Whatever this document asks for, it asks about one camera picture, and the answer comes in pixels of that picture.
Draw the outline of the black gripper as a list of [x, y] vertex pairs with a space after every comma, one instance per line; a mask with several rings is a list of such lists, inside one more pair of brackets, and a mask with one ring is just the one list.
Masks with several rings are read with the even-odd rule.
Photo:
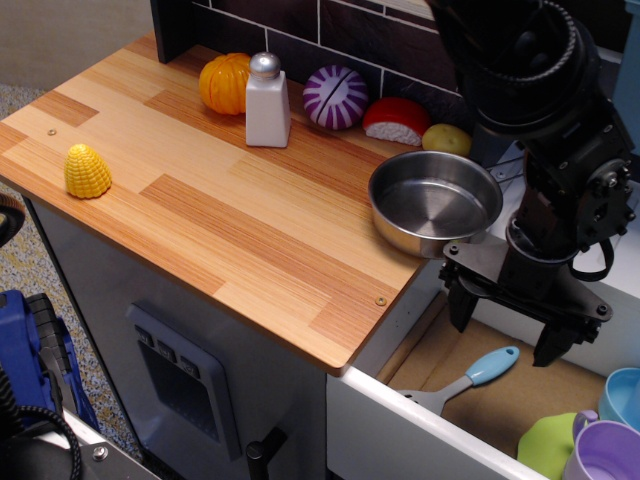
[[568, 262], [532, 259], [505, 241], [450, 242], [440, 278], [449, 290], [450, 322], [464, 332], [481, 299], [543, 324], [533, 366], [548, 367], [575, 343], [594, 341], [613, 308], [572, 274]]

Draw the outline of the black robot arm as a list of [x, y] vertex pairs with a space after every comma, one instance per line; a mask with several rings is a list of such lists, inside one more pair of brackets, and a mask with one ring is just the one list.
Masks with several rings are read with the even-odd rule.
[[588, 30], [553, 1], [433, 1], [430, 9], [476, 122], [524, 149], [525, 191], [496, 244], [454, 243], [440, 276], [451, 321], [464, 330], [480, 299], [543, 325], [534, 363], [546, 367], [592, 342], [611, 307], [575, 257], [635, 219], [630, 207], [633, 144], [599, 80]]

